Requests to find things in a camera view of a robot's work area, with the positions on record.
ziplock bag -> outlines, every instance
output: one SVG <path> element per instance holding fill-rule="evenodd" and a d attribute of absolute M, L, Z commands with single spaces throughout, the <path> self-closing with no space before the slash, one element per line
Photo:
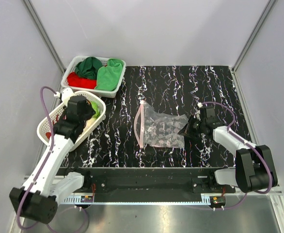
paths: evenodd
<path fill-rule="evenodd" d="M 157 113 L 151 105 L 141 100 L 134 119 L 134 134 L 141 148 L 146 144 L 152 147 L 184 148 L 184 136 L 177 133 L 187 122 L 186 115 Z"/>

gray wall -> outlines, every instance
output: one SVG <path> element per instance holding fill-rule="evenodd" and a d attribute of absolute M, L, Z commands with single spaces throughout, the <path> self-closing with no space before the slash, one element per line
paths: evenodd
<path fill-rule="evenodd" d="M 268 0 L 32 0 L 65 66 L 233 65 Z"/>
<path fill-rule="evenodd" d="M 237 77 L 258 140 L 272 149 L 284 193 L 284 0 L 276 3 Z"/>
<path fill-rule="evenodd" d="M 22 2 L 0 1 L 0 233 L 13 215 L 9 192 L 22 185 L 37 157 L 40 87 L 56 88 L 60 77 Z M 53 97 L 46 96 L 51 108 Z"/>

metal floor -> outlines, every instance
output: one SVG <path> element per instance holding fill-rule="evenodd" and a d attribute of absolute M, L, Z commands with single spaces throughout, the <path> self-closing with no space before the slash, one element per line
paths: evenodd
<path fill-rule="evenodd" d="M 227 197 L 226 206 L 238 202 Z M 69 205 L 60 205 L 58 213 Z M 268 196 L 248 196 L 238 208 L 226 211 L 194 210 L 187 206 L 93 205 L 87 209 L 89 224 L 85 233 L 278 233 Z M 84 215 L 70 209 L 55 216 L 51 227 L 60 233 L 72 233 L 82 224 Z M 49 233 L 39 224 L 24 233 Z"/>

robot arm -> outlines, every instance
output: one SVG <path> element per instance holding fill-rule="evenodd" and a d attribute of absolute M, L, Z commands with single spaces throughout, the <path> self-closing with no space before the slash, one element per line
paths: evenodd
<path fill-rule="evenodd" d="M 278 184 L 270 149 L 248 142 L 221 123 L 212 106 L 202 107 L 195 116 L 189 118 L 188 124 L 179 132 L 180 135 L 198 139 L 204 133 L 207 137 L 224 146 L 233 154 L 236 167 L 215 171 L 218 184 L 237 186 L 242 192 L 258 191 L 268 187 L 269 176 L 258 156 L 249 147 L 255 148 L 268 165 L 272 176 L 272 187 Z"/>
<path fill-rule="evenodd" d="M 10 199 L 17 212 L 21 199 L 26 190 L 33 184 L 22 206 L 21 216 L 48 224 L 55 216 L 58 205 L 71 193 L 80 188 L 88 189 L 91 185 L 90 174 L 82 169 L 70 172 L 56 185 L 52 184 L 62 161 L 74 146 L 79 135 L 83 132 L 85 122 L 95 113 L 84 96 L 76 96 L 70 88 L 61 93 L 61 99 L 67 106 L 66 118 L 54 125 L 54 145 L 50 152 L 51 140 L 42 158 L 30 177 L 21 188 L 13 188 Z M 50 153 L 36 181 L 34 177 Z"/>

laundry basket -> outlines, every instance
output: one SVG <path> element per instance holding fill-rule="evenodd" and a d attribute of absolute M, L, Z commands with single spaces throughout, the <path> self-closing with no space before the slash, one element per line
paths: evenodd
<path fill-rule="evenodd" d="M 86 130 L 85 132 L 83 132 L 78 139 L 76 140 L 73 148 L 70 151 L 75 150 L 81 143 L 82 141 L 84 141 L 92 131 L 94 131 L 94 129 L 101 123 L 101 121 L 104 120 L 105 118 L 105 110 L 106 110 L 106 106 L 105 103 L 97 96 L 95 96 L 92 93 L 89 93 L 88 91 L 77 91 L 75 92 L 76 95 L 82 95 L 84 97 L 86 97 L 89 101 L 93 101 L 98 105 L 98 108 L 100 109 L 100 116 L 98 117 L 98 119 L 88 128 L 88 130 Z M 58 117 L 61 116 L 61 114 L 63 113 L 63 107 L 64 107 L 64 103 L 60 104 L 59 106 L 57 106 L 57 108 L 55 108 L 50 114 L 49 117 L 51 119 L 51 121 L 54 123 L 57 122 Z M 48 145 L 49 143 L 49 139 L 46 137 L 46 133 L 50 132 L 50 127 L 47 121 L 47 118 L 44 118 L 40 124 L 37 127 L 37 135 L 39 136 L 39 138 L 42 140 L 42 142 L 44 142 L 44 144 Z"/>
<path fill-rule="evenodd" d="M 70 63 L 70 65 L 68 66 L 68 68 L 66 69 L 66 72 L 63 75 L 63 79 L 61 81 L 61 86 L 63 87 L 71 87 L 73 90 L 84 90 L 84 91 L 89 91 L 91 93 L 94 93 L 96 96 L 102 96 L 102 97 L 107 97 L 107 98 L 115 98 L 117 91 L 119 90 L 120 85 L 122 84 L 122 81 L 124 79 L 124 73 L 126 70 L 126 62 L 124 62 L 122 60 L 122 62 L 124 63 L 123 65 L 123 71 L 121 73 L 121 77 L 119 79 L 119 82 L 117 84 L 117 87 L 115 90 L 113 91 L 100 91 L 100 90 L 94 90 L 94 89 L 87 89 L 87 88 L 81 88 L 81 87 L 75 87 L 75 86 L 69 86 L 68 81 L 67 81 L 67 77 L 71 72 L 74 72 L 75 70 L 75 66 L 79 63 L 84 61 L 87 57 L 89 56 L 76 56 L 75 58 L 73 58 L 72 62 Z M 102 65 L 105 66 L 107 64 L 107 61 L 109 60 L 109 58 L 104 58 L 104 57 L 96 57 L 98 60 L 101 61 Z"/>

